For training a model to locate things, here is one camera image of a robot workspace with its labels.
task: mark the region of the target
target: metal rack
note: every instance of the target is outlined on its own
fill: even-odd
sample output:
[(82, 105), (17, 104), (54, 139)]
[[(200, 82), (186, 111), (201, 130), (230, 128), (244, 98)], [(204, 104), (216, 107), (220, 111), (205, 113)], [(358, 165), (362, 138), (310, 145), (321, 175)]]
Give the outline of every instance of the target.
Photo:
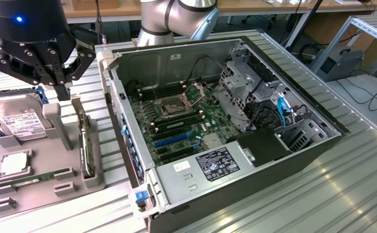
[(360, 28), (360, 30), (362, 30), (365, 33), (368, 33), (370, 36), (373, 36), (377, 39), (377, 15), (374, 16), (350, 16), (348, 20), (345, 21), (336, 37), (333, 38), (330, 45), (328, 46), (322, 54), (317, 56), (316, 60), (313, 61), (310, 65), (310, 69), (314, 73), (321, 68), (321, 65), (325, 62), (332, 49), (338, 44), (340, 39), (342, 38), (344, 34), (346, 33), (352, 25), (354, 25), (357, 28)]

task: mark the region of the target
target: power supply label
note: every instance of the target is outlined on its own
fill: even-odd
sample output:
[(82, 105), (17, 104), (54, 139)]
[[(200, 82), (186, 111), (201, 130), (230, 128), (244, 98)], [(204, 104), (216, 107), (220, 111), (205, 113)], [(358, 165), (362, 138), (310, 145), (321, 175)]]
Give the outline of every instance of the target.
[(30, 136), (45, 132), (36, 113), (2, 116), (1, 121), (16, 137)]
[(240, 170), (225, 147), (197, 156), (196, 160), (208, 181), (218, 180), (221, 177)]

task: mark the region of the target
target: blue pcie slot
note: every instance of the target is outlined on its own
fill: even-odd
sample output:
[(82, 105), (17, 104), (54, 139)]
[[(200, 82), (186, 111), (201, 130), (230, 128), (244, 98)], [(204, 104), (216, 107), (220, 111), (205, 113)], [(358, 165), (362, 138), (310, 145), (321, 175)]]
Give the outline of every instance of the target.
[(180, 142), (180, 141), (182, 141), (182, 140), (186, 140), (186, 139), (190, 137), (190, 133), (192, 133), (192, 132), (193, 132), (193, 130), (192, 130), (190, 132), (185, 133), (184, 135), (180, 135), (180, 136), (172, 137), (172, 138), (169, 138), (169, 139), (165, 139), (165, 140), (162, 140), (162, 141), (160, 141), (160, 142), (156, 142), (156, 143), (154, 143), (154, 148), (161, 147), (161, 146), (165, 146), (165, 145), (168, 145), (168, 144), (170, 144), (170, 143), (174, 143), (174, 142)]

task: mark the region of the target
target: hard drive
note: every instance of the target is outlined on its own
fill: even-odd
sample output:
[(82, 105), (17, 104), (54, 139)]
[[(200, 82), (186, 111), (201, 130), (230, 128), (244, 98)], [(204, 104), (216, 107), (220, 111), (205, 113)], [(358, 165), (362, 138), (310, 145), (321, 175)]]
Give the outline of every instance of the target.
[(14, 135), (20, 141), (45, 137), (45, 129), (53, 128), (42, 116), (45, 103), (40, 86), (0, 91), (0, 135)]

